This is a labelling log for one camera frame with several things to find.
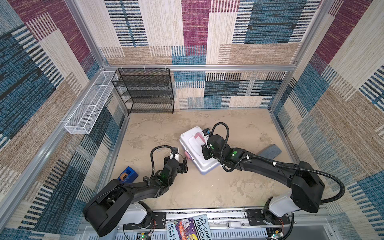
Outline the white and blue toolbox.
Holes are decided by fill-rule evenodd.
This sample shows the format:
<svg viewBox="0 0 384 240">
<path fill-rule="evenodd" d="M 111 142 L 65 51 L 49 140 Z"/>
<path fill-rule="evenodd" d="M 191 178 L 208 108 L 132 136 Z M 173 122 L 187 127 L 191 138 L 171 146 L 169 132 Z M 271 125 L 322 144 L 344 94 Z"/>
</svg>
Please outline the white and blue toolbox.
<svg viewBox="0 0 384 240">
<path fill-rule="evenodd" d="M 180 143 L 185 150 L 188 160 L 191 160 L 202 175 L 206 175 L 211 170 L 219 166 L 215 158 L 205 160 L 202 153 L 202 145 L 207 145 L 207 140 L 203 137 L 202 129 L 194 127 L 180 136 Z"/>
</svg>

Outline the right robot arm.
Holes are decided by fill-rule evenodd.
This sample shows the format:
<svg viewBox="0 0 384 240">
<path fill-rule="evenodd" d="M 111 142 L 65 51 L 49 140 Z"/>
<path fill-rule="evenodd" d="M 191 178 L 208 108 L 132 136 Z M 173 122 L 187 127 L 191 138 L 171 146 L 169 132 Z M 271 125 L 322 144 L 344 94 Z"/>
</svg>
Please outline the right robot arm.
<svg viewBox="0 0 384 240">
<path fill-rule="evenodd" d="M 212 129 L 203 130 L 205 144 L 202 145 L 203 156 L 214 158 L 227 173 L 235 170 L 252 172 L 275 180 L 290 189 L 286 194 L 270 197 L 260 215 L 263 222 L 272 225 L 284 215 L 303 210 L 317 213 L 321 204 L 331 203 L 344 196 L 346 187 L 337 177 L 318 171 L 304 161 L 289 164 L 253 154 L 245 149 L 232 148 L 228 145 L 229 136 L 224 138 Z M 329 178 L 339 185 L 339 192 L 324 199 L 325 184 L 321 176 Z"/>
</svg>

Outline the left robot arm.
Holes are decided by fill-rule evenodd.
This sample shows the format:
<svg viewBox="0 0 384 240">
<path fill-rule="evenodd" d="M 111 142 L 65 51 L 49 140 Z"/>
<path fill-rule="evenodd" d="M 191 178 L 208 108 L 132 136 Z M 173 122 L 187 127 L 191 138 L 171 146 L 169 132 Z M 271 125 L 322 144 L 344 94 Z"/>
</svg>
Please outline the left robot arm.
<svg viewBox="0 0 384 240">
<path fill-rule="evenodd" d="M 164 158 L 164 168 L 155 172 L 153 154 L 156 150 L 167 148 L 171 150 L 170 156 Z M 139 183 L 122 183 L 118 179 L 107 183 L 83 208 L 83 215 L 100 237 L 104 237 L 126 220 L 130 215 L 127 210 L 144 210 L 141 224 L 151 212 L 147 205 L 141 201 L 155 199 L 165 194 L 175 182 L 177 174 L 188 172 L 187 160 L 179 162 L 179 149 L 169 145 L 157 146 L 151 150 L 150 158 L 152 173 L 150 177 L 144 177 Z"/>
</svg>

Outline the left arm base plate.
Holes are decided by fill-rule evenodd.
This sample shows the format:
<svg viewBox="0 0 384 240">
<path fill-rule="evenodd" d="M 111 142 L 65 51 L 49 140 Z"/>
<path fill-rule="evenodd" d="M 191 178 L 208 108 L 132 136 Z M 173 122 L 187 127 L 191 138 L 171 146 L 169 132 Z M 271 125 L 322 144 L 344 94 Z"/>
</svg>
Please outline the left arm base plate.
<svg viewBox="0 0 384 240">
<path fill-rule="evenodd" d="M 150 230 L 152 228 L 164 229 L 166 227 L 166 212 L 152 212 L 148 213 L 144 220 L 139 224 L 126 224 L 123 226 L 124 230 Z"/>
</svg>

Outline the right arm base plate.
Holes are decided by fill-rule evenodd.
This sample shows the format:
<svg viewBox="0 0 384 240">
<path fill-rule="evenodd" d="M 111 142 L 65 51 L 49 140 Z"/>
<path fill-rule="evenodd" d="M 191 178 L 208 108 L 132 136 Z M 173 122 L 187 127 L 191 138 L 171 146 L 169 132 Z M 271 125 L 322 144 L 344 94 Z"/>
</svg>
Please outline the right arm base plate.
<svg viewBox="0 0 384 240">
<path fill-rule="evenodd" d="M 269 211 L 264 213 L 263 209 L 248 209 L 245 211 L 245 217 L 248 219 L 250 226 L 289 226 L 291 224 L 291 219 L 288 214 L 285 214 L 282 217 L 276 217 Z"/>
</svg>

